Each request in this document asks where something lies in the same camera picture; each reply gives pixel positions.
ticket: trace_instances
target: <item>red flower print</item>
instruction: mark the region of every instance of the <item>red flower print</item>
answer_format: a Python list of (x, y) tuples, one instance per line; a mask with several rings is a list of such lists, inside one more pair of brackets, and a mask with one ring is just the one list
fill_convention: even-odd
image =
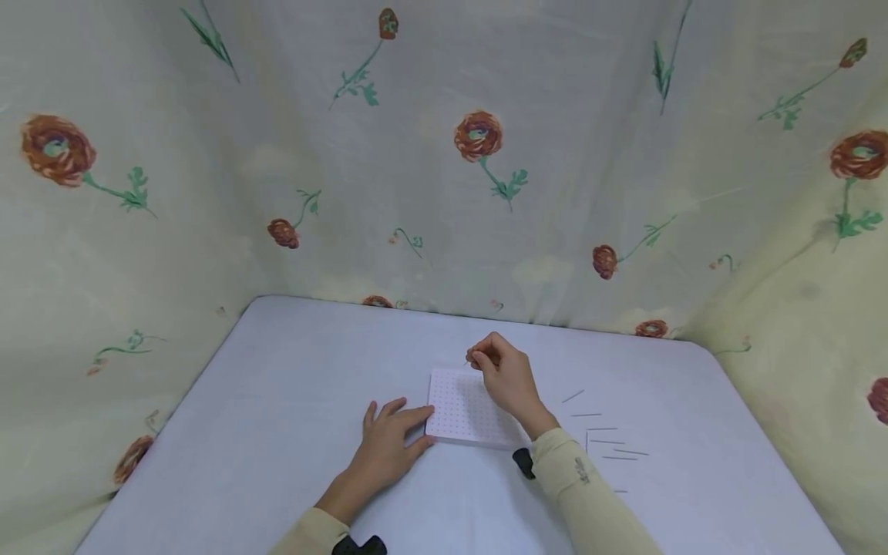
[(299, 234), (296, 233), (296, 228), (283, 218), (273, 219), (272, 223), (268, 224), (268, 233), (282, 247), (299, 248)]
[(398, 16), (392, 8), (385, 8), (379, 13), (379, 38), (393, 41), (398, 35)]
[(592, 267), (606, 280), (614, 277), (616, 272), (616, 251), (610, 245), (601, 245), (592, 249)]
[(361, 301), (362, 305), (379, 306), (380, 308), (394, 308), (394, 305), (385, 297), (379, 295), (370, 295)]
[(833, 148), (829, 157), (837, 178), (875, 179), (888, 166), (888, 133), (863, 131)]
[(142, 460), (142, 457), (145, 456), (145, 453), (148, 452), (154, 443), (155, 439), (150, 435), (143, 435), (132, 442), (132, 445), (123, 454), (123, 458), (120, 459), (120, 462), (117, 463), (117, 468), (114, 470), (115, 484), (121, 486), (130, 478), (132, 472), (136, 470), (136, 465), (139, 464), (139, 461)]
[(456, 126), (453, 143), (464, 159), (477, 162), (503, 147), (503, 128), (493, 115), (478, 110), (468, 114)]
[(867, 397), (869, 406), (876, 412), (882, 424), (888, 424), (888, 377), (880, 377), (873, 382), (873, 390)]
[(859, 39), (856, 43), (851, 45), (851, 48), (848, 49), (848, 52), (844, 54), (842, 57), (842, 61), (839, 62), (839, 67), (853, 67), (854, 64), (863, 59), (864, 56), (867, 55), (867, 39), (866, 37)]
[(648, 320), (635, 327), (635, 335), (639, 337), (663, 337), (669, 333), (669, 326), (662, 320)]
[(96, 161), (83, 131), (56, 115), (35, 115), (21, 126), (21, 153), (31, 170), (67, 187), (79, 187)]

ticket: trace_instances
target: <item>hand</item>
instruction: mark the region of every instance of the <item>hand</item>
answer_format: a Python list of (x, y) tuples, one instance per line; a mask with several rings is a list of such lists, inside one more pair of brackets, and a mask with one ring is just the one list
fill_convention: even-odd
[(370, 499), (400, 480), (434, 444), (432, 436), (424, 435), (410, 446), (404, 445), (407, 433), (428, 420), (434, 412), (432, 406), (401, 411), (406, 404), (403, 397), (393, 400), (376, 416), (377, 402), (370, 403), (364, 415), (361, 445), (348, 468), (333, 480), (316, 508), (351, 526)]
[(465, 359), (472, 368), (484, 373), (484, 386), (490, 398), (518, 420), (531, 441), (559, 427), (558, 420), (536, 392), (527, 355), (503, 336), (493, 332), (481, 339), (466, 351)]

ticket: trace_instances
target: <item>fabric backdrop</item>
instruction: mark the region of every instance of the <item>fabric backdrop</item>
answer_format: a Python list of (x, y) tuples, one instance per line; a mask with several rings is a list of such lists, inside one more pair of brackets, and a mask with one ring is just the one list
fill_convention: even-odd
[(847, 552), (888, 551), (886, 31), (877, 0), (4, 7), (0, 551), (71, 552), (270, 293), (692, 338)]

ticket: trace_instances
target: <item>white pegboard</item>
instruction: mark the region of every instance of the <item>white pegboard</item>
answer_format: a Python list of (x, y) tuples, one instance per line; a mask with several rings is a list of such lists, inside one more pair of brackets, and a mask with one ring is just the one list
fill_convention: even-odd
[(433, 370), (429, 404), (435, 412), (425, 433), (440, 440), (498, 449), (530, 444), (518, 422), (490, 399), (478, 370)]

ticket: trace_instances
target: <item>left hand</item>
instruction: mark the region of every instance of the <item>left hand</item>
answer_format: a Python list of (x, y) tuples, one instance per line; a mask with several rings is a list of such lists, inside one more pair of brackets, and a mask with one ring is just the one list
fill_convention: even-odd
[(377, 403), (370, 403), (364, 415), (364, 439), (351, 464), (333, 480), (315, 507), (351, 526), (370, 499), (413, 468), (435, 439), (424, 435), (405, 446), (404, 438), (432, 415), (434, 407), (401, 410), (406, 404), (403, 397), (393, 400), (376, 416)]

